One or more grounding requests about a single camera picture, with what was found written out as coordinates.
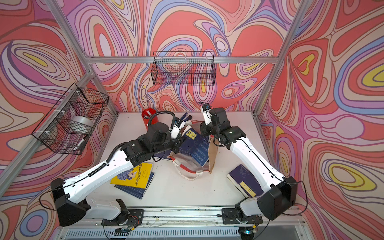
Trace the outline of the blue book yellow label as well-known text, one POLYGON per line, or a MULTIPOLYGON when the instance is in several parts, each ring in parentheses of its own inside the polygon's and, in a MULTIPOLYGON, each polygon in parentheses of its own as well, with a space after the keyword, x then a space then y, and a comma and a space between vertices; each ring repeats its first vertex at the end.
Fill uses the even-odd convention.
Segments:
POLYGON ((209 161, 209 137, 203 137, 197 130, 191 126, 183 132, 185 141, 179 148, 181 154, 192 157, 201 167, 209 161))

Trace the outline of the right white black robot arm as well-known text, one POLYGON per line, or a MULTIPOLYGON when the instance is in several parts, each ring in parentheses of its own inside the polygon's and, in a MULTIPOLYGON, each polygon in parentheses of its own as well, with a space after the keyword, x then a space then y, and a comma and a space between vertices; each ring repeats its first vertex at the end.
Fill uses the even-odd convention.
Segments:
POLYGON ((258 181, 263 194, 239 203, 245 216, 263 215, 275 220, 296 203, 298 182, 286 178, 256 150, 246 133, 238 126, 232 126, 224 108, 201 106, 204 122, 200 124, 202 135, 214 136, 220 145, 235 154, 258 181))

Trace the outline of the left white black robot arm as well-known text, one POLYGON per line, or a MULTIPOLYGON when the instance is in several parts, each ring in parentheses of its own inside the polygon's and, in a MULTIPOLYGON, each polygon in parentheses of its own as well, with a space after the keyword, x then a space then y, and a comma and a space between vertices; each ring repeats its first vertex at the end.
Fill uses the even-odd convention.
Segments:
POLYGON ((185 140, 181 129, 189 120, 187 115, 177 118, 171 111, 155 113, 149 119, 146 134, 117 145, 105 161, 84 173, 67 180, 57 178, 52 181, 60 226, 67 227, 85 218, 102 219, 111 226, 125 224, 130 212, 122 200, 93 204, 87 196, 119 174, 153 159, 156 154, 168 150, 178 153, 185 140))

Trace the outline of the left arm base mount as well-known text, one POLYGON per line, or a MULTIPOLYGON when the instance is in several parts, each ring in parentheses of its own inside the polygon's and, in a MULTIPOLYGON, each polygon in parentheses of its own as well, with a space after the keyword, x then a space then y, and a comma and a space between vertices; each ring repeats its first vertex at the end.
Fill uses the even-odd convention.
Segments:
POLYGON ((121 212, 112 220, 103 219, 102 226, 128 226, 138 227, 143 222, 143 209, 127 209, 127 206, 121 199, 116 199, 121 212))

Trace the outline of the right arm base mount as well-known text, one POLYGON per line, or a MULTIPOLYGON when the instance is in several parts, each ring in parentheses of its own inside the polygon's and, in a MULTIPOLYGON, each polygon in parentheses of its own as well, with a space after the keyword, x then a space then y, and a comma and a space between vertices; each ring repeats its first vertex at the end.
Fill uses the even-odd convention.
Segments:
POLYGON ((261 215, 252 215, 252 216, 246 216, 241 208, 240 203, 245 201, 246 199, 238 202, 235 204, 232 208, 223 208, 221 217, 223 220, 224 225, 234 225, 234 224, 252 224, 258 226, 259 224, 263 223, 263 219, 261 215))

